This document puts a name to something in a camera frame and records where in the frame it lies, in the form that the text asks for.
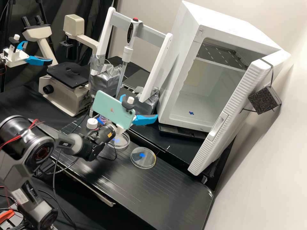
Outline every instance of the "orange object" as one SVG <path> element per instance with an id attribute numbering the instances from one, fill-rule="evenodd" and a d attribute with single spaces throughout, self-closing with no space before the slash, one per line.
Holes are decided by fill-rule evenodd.
<path id="1" fill-rule="evenodd" d="M 0 214 L 0 224 L 2 224 L 5 220 L 11 218 L 15 215 L 13 210 L 8 210 L 5 213 Z"/>

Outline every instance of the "mint green smartphone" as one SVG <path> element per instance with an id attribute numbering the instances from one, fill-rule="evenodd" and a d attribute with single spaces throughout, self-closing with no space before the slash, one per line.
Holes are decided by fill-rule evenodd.
<path id="1" fill-rule="evenodd" d="M 110 95 L 98 90 L 93 103 L 93 110 L 106 117 L 115 124 L 119 124 L 124 129 L 129 129 L 133 121 L 135 110 L 126 112 L 122 103 Z"/>

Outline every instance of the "white bottle cap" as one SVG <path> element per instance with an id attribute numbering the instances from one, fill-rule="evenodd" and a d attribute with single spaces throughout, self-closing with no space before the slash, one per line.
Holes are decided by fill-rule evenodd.
<path id="1" fill-rule="evenodd" d="M 18 34 L 15 34 L 15 35 L 14 35 L 14 39 L 17 40 L 17 41 L 19 41 L 20 36 L 19 36 Z"/>
<path id="2" fill-rule="evenodd" d="M 134 102 L 134 97 L 128 97 L 127 103 L 133 104 L 133 102 Z"/>
<path id="3" fill-rule="evenodd" d="M 87 124 L 86 127 L 88 127 L 89 129 L 96 129 L 98 126 L 98 121 L 95 118 L 89 118 L 87 120 Z"/>

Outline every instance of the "petri dish lid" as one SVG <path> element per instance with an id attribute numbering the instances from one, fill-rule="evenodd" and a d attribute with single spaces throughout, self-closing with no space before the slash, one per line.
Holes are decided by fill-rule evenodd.
<path id="1" fill-rule="evenodd" d="M 112 144 L 115 149 L 124 149 L 126 148 L 130 143 L 130 137 L 127 133 L 122 133 L 120 135 L 116 134 L 115 137 L 109 141 L 110 144 Z"/>
<path id="2" fill-rule="evenodd" d="M 130 154 L 132 163 L 142 169 L 148 169 L 155 165 L 156 155 L 148 148 L 137 147 Z"/>

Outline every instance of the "black curtain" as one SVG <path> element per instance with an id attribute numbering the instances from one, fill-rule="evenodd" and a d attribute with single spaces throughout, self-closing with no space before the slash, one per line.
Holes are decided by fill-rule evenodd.
<path id="1" fill-rule="evenodd" d="M 7 0 L 0 0 L 0 13 L 2 12 Z M 43 0 L 43 6 L 46 18 L 51 24 L 52 42 L 59 63 L 71 61 L 66 59 L 66 49 L 61 47 L 59 42 L 65 40 L 63 31 L 64 16 L 66 14 L 77 14 L 84 18 L 84 34 L 98 40 L 103 24 L 106 18 L 108 8 L 112 5 L 113 0 Z M 39 5 L 35 0 L 16 0 L 12 8 L 12 17 L 9 29 L 9 35 L 20 35 L 20 41 L 25 38 L 22 35 L 24 25 L 21 17 L 26 16 L 31 25 L 35 25 L 34 17 L 41 16 Z M 0 32 L 0 49 L 4 46 L 5 32 Z M 86 46 L 80 47 L 77 62 L 86 65 L 91 56 L 91 49 Z M 26 53 L 29 55 L 42 56 L 36 42 L 28 42 Z M 29 82 L 38 82 L 39 77 L 46 74 L 47 67 L 22 65 L 14 68 L 7 68 L 5 90 L 16 88 Z"/>

